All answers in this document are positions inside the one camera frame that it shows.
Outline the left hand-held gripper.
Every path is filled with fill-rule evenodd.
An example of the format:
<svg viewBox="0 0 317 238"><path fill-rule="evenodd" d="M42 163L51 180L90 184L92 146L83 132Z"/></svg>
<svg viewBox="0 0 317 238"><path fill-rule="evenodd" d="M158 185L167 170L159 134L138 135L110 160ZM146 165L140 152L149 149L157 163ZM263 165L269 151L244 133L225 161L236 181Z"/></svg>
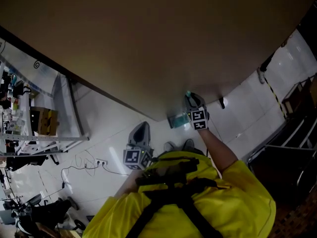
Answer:
<svg viewBox="0 0 317 238"><path fill-rule="evenodd" d="M131 170L144 170L151 162L153 152L150 125L145 121L130 132L123 151L123 164Z"/></svg>

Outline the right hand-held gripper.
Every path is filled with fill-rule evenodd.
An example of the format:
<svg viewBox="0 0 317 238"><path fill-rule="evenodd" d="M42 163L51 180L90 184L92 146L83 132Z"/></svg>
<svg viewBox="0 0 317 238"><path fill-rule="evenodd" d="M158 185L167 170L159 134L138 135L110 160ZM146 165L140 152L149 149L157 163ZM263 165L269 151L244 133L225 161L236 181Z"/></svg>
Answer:
<svg viewBox="0 0 317 238"><path fill-rule="evenodd" d="M184 96L186 114L194 130L208 129L209 113L205 100L195 93Z"/></svg>

